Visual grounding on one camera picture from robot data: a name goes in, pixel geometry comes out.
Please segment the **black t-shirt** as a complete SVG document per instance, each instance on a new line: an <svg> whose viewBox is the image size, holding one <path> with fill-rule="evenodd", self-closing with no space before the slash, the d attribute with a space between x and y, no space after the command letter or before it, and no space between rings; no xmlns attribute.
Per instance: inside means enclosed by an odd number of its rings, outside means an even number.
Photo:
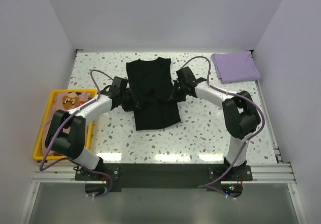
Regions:
<svg viewBox="0 0 321 224"><path fill-rule="evenodd" d="M137 131L160 130L181 121L177 102L171 100L171 59L127 62L129 87L137 104L133 111Z"/></svg>

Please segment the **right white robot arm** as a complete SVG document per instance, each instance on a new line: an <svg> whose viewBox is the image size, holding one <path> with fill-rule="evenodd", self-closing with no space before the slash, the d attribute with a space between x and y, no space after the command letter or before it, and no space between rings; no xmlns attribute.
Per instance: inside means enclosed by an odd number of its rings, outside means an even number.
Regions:
<svg viewBox="0 0 321 224"><path fill-rule="evenodd" d="M222 109L230 143L224 158L224 171L217 179L226 177L235 180L241 175L241 168L246 165L249 141L264 128L264 114L247 91L236 93L214 87L207 79L196 78L189 67L181 68L176 74L172 92L174 100L185 101L189 95Z"/></svg>

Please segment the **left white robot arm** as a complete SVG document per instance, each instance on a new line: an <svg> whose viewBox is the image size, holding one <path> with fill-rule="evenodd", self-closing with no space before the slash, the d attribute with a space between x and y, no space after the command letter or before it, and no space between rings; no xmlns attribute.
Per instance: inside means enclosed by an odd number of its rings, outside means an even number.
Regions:
<svg viewBox="0 0 321 224"><path fill-rule="evenodd" d="M124 111L134 110L135 102L128 83L125 78L115 77L109 87L99 91L90 101L68 111L57 110L46 136L47 150L43 159L53 151L80 165L93 180L106 175L102 158L85 146L87 126L119 106Z"/></svg>

